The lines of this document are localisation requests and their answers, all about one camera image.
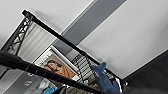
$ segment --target metal truss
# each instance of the metal truss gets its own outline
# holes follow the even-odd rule
[[[32,21],[35,22],[36,24],[38,24],[39,26],[41,26],[43,29],[45,29],[46,31],[48,31],[49,33],[51,33],[52,35],[54,35],[55,37],[57,37],[58,39],[60,39],[61,41],[63,41],[64,43],[66,43],[68,46],[70,46],[71,48],[73,48],[74,50],[76,50],[77,52],[79,52],[81,55],[86,56],[88,59],[90,59],[91,61],[93,61],[95,64],[100,65],[100,63],[98,61],[96,61],[94,58],[92,58],[91,56],[89,56],[88,54],[86,54],[86,52],[84,52],[83,50],[79,49],[78,47],[76,47],[74,44],[72,44],[71,42],[69,42],[67,39],[65,39],[64,37],[62,37],[61,35],[59,35],[57,32],[55,32],[53,29],[51,29],[50,27],[48,27],[45,23],[43,23],[42,21],[40,21],[39,19],[37,19],[32,13],[30,13],[29,11],[24,10],[22,12],[22,14],[24,16],[26,16],[26,14],[29,14],[30,16],[32,16]],[[105,70],[112,74],[114,77],[120,79],[122,81],[122,79],[120,77],[118,77],[117,75],[115,75],[113,72],[111,72],[109,69],[105,68]]]
[[[102,94],[100,90],[94,89],[92,87],[89,87],[85,84],[81,84],[67,77],[45,70],[44,68],[38,67],[36,65],[33,65],[29,62],[22,60],[19,56],[13,55],[5,51],[0,51],[0,64],[9,67],[11,69],[20,69],[22,71],[42,76],[50,80],[61,82],[63,84],[73,86],[81,90],[85,90],[95,94]]]
[[[18,54],[22,42],[25,38],[25,35],[28,31],[28,28],[31,25],[32,18],[33,17],[30,16],[28,13],[25,15],[25,18],[22,20],[17,29],[14,31],[12,36],[7,40],[5,45],[2,47],[1,51],[6,51],[14,55]]]

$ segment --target blue object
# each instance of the blue object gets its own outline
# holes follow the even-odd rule
[[[107,63],[103,62],[99,66],[91,66],[92,70],[95,71],[98,74],[99,82],[102,87],[102,91],[107,93],[107,92],[114,92],[114,93],[119,93],[119,86],[117,85],[117,82],[113,82],[113,84],[110,82],[108,77],[103,73],[105,70]]]
[[[55,90],[57,90],[57,87],[51,87],[51,88],[47,88],[43,94],[51,94],[53,93]]]

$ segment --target metal bar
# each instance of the metal bar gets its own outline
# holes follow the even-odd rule
[[[84,55],[86,52],[82,51],[81,49],[79,49],[78,47],[76,47],[74,44],[72,44],[71,42],[69,42],[67,39],[65,39],[64,37],[62,37],[61,35],[59,35],[57,32],[55,32],[53,29],[51,29],[50,27],[48,27],[46,24],[44,24],[43,22],[41,22],[40,20],[38,20],[32,13],[24,10],[22,12],[22,14],[25,16],[27,13],[29,13],[30,16],[33,17],[32,21],[34,21],[36,24],[38,24],[39,26],[41,26],[43,29],[45,29],[46,31],[48,31],[49,33],[51,33],[52,35],[54,35],[55,37],[57,37],[58,39],[60,39],[61,41],[63,41],[64,43],[66,43],[67,45],[69,45],[70,47],[72,47],[73,49],[75,49],[76,51],[78,51],[80,54]],[[95,59],[93,59],[91,56],[89,56],[88,54],[86,54],[87,57],[93,61],[94,63],[96,63],[97,65],[100,65],[99,62],[97,62]],[[113,74],[115,77],[119,78],[117,75],[115,75],[114,73],[112,73],[110,70],[108,70],[107,68],[105,69],[107,72]]]
[[[89,67],[90,67],[90,69],[91,69],[91,63],[90,63],[90,61],[89,61],[89,59],[88,59],[88,57],[87,57],[87,53],[85,53],[84,56],[86,57],[86,60],[87,60],[87,62],[88,62],[88,64],[89,64]],[[96,76],[96,73],[95,73],[92,69],[91,69],[91,71],[92,71],[92,73],[93,73],[93,75],[94,75],[94,77],[95,77],[95,80],[97,81],[97,84],[99,85],[99,88],[102,90],[102,86],[101,86],[100,82],[98,81],[99,79],[98,79],[98,77]]]
[[[91,77],[92,75],[93,75],[93,74],[91,74],[89,77]],[[93,76],[94,76],[94,75],[93,75]],[[88,78],[89,78],[89,77],[88,77]]]
[[[20,69],[23,71],[27,71],[29,73],[45,77],[47,79],[51,79],[54,81],[61,82],[63,84],[67,84],[72,87],[76,87],[78,89],[82,89],[88,92],[101,94],[101,91],[88,87],[84,84],[78,83],[72,79],[66,78],[64,76],[58,75],[51,71],[45,70],[41,67],[28,63],[22,60],[20,57],[13,55],[11,53],[7,53],[5,51],[0,51],[0,64],[12,69]]]
[[[82,77],[82,73],[81,73],[81,70],[80,70],[80,68],[79,68],[79,65],[78,65],[78,63],[77,63],[77,67],[78,67],[78,69],[79,69],[79,75],[81,76],[81,78],[82,78],[82,82],[84,83],[84,79],[83,79],[83,77]]]
[[[86,72],[86,73],[83,75],[83,77],[86,76],[86,74],[88,74],[89,72],[91,72],[91,70],[89,70],[88,72]]]
[[[2,77],[6,74],[6,72],[8,72],[8,68],[6,68],[6,70],[3,72],[3,74],[0,76],[0,80],[2,79]]]
[[[89,67],[87,67],[84,71],[86,71],[87,69],[89,69]],[[82,73],[83,73],[84,71],[82,71]]]
[[[81,60],[81,62],[79,62],[79,66],[82,66],[83,64],[85,64],[85,62],[86,62],[86,59],[84,61]]]
[[[25,26],[27,26],[27,27],[26,27],[26,30],[24,30],[22,40],[20,41],[20,45],[18,46],[18,50],[17,50],[16,53],[15,53],[16,55],[19,53],[19,49],[20,49],[20,47],[21,47],[21,45],[22,45],[22,43],[23,43],[23,40],[24,40],[25,35],[26,35],[26,33],[27,33],[27,30],[28,30],[29,27],[30,27],[30,23],[31,23],[32,18],[33,18],[33,17],[29,18],[29,19],[28,19],[28,22],[26,22],[26,25],[25,25]]]
[[[80,58],[80,59],[79,59],[80,61],[78,61],[78,62],[76,62],[76,63],[77,63],[77,64],[78,64],[78,63],[80,64],[80,62],[82,62],[84,59],[85,59],[85,58],[82,58],[82,59]]]
[[[7,42],[4,44],[4,46],[1,48],[1,51],[8,51],[10,49],[10,45],[13,43],[13,41],[16,39],[17,34],[20,30],[20,28],[23,26],[23,23],[26,21],[26,18],[24,18],[21,22],[21,24],[17,27],[17,29],[14,31],[14,33],[11,35],[11,37],[7,40]]]
[[[82,55],[81,55],[81,54],[78,54],[77,56],[75,56],[75,58],[73,58],[73,60],[71,60],[71,62],[72,62],[73,64],[75,64],[81,57],[82,57]]]
[[[86,65],[88,65],[87,63],[85,64],[84,62],[79,66],[81,67],[81,69],[83,69]]]

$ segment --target horizontal bar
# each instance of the horizontal bar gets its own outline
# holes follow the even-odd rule
[[[88,92],[101,94],[101,91],[88,87],[84,84],[78,83],[72,79],[66,78],[64,76],[58,75],[51,71],[45,70],[44,68],[38,67],[31,63],[28,63],[22,60],[19,56],[7,53],[5,51],[0,51],[0,64],[11,69],[20,69],[38,76],[45,77],[47,79],[51,79],[54,81],[61,82],[63,84],[67,84],[69,86],[76,87],[78,89],[82,89]]]
[[[80,58],[76,63],[75,63],[75,65],[78,65],[79,66],[79,64],[84,60],[85,58]]]
[[[88,54],[86,54],[86,52],[82,51],[81,49],[79,49],[78,47],[76,47],[74,44],[72,44],[71,42],[69,42],[67,39],[65,39],[64,37],[62,37],[61,35],[59,35],[57,32],[55,32],[53,29],[51,29],[50,27],[48,27],[46,24],[44,24],[42,21],[38,20],[32,13],[24,10],[22,12],[22,14],[26,17],[27,14],[29,14],[29,16],[33,16],[32,21],[35,22],[36,24],[38,24],[39,26],[41,26],[43,29],[45,29],[46,31],[48,31],[49,33],[51,33],[52,35],[54,35],[55,37],[57,37],[58,39],[60,39],[61,41],[63,41],[64,43],[66,43],[67,45],[69,45],[70,47],[72,47],[73,49],[75,49],[76,51],[78,51],[80,54],[87,56],[87,58],[89,58],[91,61],[93,61],[94,63],[96,63],[97,65],[100,65],[99,62],[97,62],[95,59],[93,59],[91,56],[89,56]],[[108,70],[107,68],[105,68],[105,70],[111,74],[113,74],[115,77],[117,77],[118,79],[120,79],[117,75],[115,75],[114,73],[112,73],[110,70]]]
[[[80,68],[80,69],[83,69],[86,65],[88,65],[88,66],[89,66],[89,64],[88,64],[88,63],[86,63],[86,64],[85,64],[85,63],[83,62],[81,65],[79,65],[79,68]]]
[[[86,72],[84,75],[82,75],[83,77],[86,76],[86,74],[88,74],[89,72],[92,72],[91,70],[89,70],[88,72]]]
[[[81,57],[82,57],[82,55],[81,55],[81,54],[78,54],[77,56],[75,56],[75,58],[73,58],[73,60],[71,60],[71,62],[74,64],[74,63],[77,62]]]

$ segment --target metal rack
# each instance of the metal rack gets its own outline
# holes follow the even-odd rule
[[[8,67],[7,69],[20,69],[23,71],[27,71],[29,73],[33,73],[33,74],[36,74],[36,75],[39,75],[39,76],[42,76],[42,77],[45,77],[45,78],[48,78],[51,80],[55,80],[55,81],[67,84],[69,86],[78,88],[80,90],[84,90],[84,92],[87,91],[87,92],[91,92],[91,93],[101,94],[102,91],[90,87],[89,83],[86,85],[85,81],[84,81],[85,76],[89,73],[92,74],[92,75],[89,75],[89,77],[94,76],[93,80],[95,80],[95,81],[97,80],[96,74],[90,69],[90,66],[91,66],[91,62],[94,64],[97,64],[97,65],[99,65],[100,63],[97,62],[92,57],[90,57],[86,52],[82,51],[81,49],[79,49],[78,47],[73,45],[67,39],[60,36],[57,32],[52,30],[46,24],[44,24],[43,22],[38,20],[32,13],[24,10],[22,12],[22,14],[25,16],[25,18],[23,19],[23,21],[18,26],[16,31],[12,34],[12,36],[9,38],[9,40],[6,42],[6,44],[2,47],[2,49],[0,51],[0,64]],[[51,33],[52,35],[54,35],[55,37],[57,37],[58,39],[60,39],[64,43],[66,43],[67,45],[69,45],[70,47],[72,47],[77,52],[79,52],[79,55],[77,55],[71,61],[79,69],[80,79],[78,81],[71,80],[69,78],[63,77],[63,76],[55,74],[55,73],[51,73],[50,71],[47,71],[43,68],[32,65],[17,56],[19,49],[20,49],[20,46],[21,46],[21,44],[24,40],[24,37],[26,35],[27,29],[29,28],[29,26],[31,25],[32,22],[35,22],[36,24],[41,26],[43,29],[45,29],[46,31],[48,31],[49,33]],[[106,68],[106,72],[108,74],[113,75],[114,77],[119,78],[118,76],[116,76],[114,73],[112,73],[107,68]]]

